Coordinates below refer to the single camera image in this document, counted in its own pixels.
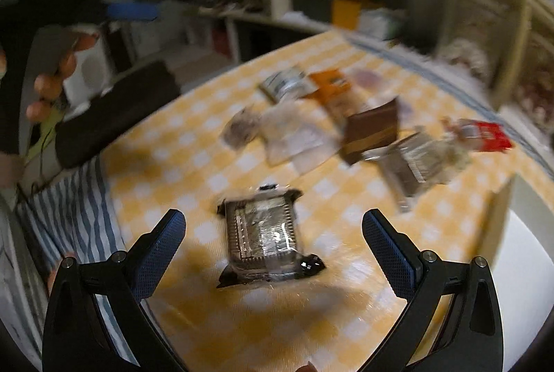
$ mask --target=striped fabric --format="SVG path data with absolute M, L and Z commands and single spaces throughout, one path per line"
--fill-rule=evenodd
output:
M 29 203 L 20 204 L 16 215 L 37 237 L 49 270 L 53 271 L 67 253 L 76 255 L 80 263 L 91 263 L 105 261 L 112 253 L 125 249 L 99 157 L 35 194 Z M 136 363 L 107 298 L 97 296 L 97 299 L 118 353 Z

